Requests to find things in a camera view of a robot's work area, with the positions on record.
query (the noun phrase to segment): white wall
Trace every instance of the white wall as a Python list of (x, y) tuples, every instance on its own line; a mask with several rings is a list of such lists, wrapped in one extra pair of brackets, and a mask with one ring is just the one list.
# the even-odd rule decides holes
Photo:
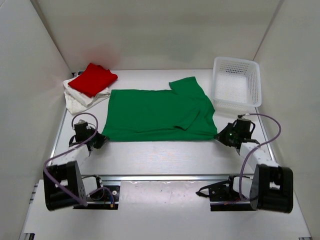
[(0, 0), (0, 240), (17, 240), (71, 73), (29, 0)]
[(72, 71), (210, 69), (252, 60), (279, 0), (33, 0)]
[[(262, 80), (260, 110), (283, 126), (276, 158), (293, 170), (313, 239), (320, 239), (319, 11), (319, 0), (285, 0), (255, 58)], [(270, 135), (276, 134), (274, 125), (268, 127)]]

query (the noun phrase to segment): green cloth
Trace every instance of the green cloth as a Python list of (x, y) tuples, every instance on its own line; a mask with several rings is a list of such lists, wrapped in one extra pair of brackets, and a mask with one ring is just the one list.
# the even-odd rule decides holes
[(169, 86), (171, 90), (112, 90), (102, 134), (115, 142), (213, 139), (215, 109), (196, 78)]

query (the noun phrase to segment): folded red cloth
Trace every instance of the folded red cloth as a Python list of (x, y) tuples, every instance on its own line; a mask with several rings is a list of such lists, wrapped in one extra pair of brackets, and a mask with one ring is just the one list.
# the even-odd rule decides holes
[(80, 76), (68, 84), (71, 88), (92, 98), (117, 79), (118, 76), (111, 73), (110, 70), (106, 70), (100, 65), (90, 63)]

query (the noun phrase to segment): shirt sleeve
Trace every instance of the shirt sleeve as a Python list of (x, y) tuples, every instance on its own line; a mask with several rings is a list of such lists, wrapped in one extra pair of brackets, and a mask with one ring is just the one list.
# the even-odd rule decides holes
[(205, 92), (197, 83), (196, 77), (186, 77), (178, 81), (169, 82), (169, 86), (179, 95), (188, 97), (204, 97)]

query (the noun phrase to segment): laundry basket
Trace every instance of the laundry basket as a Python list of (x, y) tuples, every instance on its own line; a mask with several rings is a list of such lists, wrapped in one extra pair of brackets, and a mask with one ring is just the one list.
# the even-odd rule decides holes
[(254, 61), (216, 57), (211, 97), (215, 108), (247, 112), (261, 105), (259, 65)]

